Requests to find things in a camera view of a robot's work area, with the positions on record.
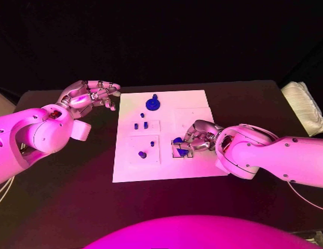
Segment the table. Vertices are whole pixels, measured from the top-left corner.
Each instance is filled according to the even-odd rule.
[[[270,80],[127,87],[122,92],[200,89],[223,127],[249,123],[278,136],[307,136]],[[15,111],[54,103],[60,92],[28,91]],[[82,118],[92,125],[88,140],[70,139],[15,176],[0,204],[0,248],[78,248],[131,224],[187,214],[238,217],[288,232],[323,230],[323,211],[262,169],[252,180],[229,175],[112,183],[116,120],[118,111],[95,108]],[[323,205],[323,189],[294,186]]]

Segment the robotic arm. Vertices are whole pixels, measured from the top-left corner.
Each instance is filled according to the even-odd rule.
[[[248,124],[222,128],[197,120],[189,128],[181,149],[215,150],[216,166],[244,179],[264,168],[281,180],[323,188],[323,139],[278,138]]]
[[[93,106],[115,110],[108,95],[119,96],[118,89],[114,83],[79,80],[56,104],[0,117],[0,183],[57,152],[70,137],[86,140],[91,125],[76,119]]]

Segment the white board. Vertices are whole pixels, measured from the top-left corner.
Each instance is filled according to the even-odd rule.
[[[153,94],[160,101],[155,111],[145,108],[145,101]],[[206,150],[194,152],[192,157],[173,158],[171,140],[176,137],[183,138],[197,119],[213,122],[203,90],[121,94],[114,183],[226,175],[215,166],[218,157],[213,151]],[[147,153],[144,159],[138,156],[138,151]]]

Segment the blue piece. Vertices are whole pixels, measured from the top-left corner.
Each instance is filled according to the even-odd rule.
[[[177,137],[174,140],[173,140],[173,144],[174,143],[181,143],[183,142],[183,139],[180,137]]]
[[[142,151],[138,152],[138,156],[144,159],[147,157],[147,153],[144,153]]]
[[[184,156],[187,155],[187,153],[189,153],[189,151],[187,151],[186,149],[176,149],[176,150],[177,150],[179,155],[180,155],[181,157],[184,157]]]
[[[160,108],[160,102],[157,100],[157,95],[153,94],[153,98],[145,102],[147,110],[157,110]]]

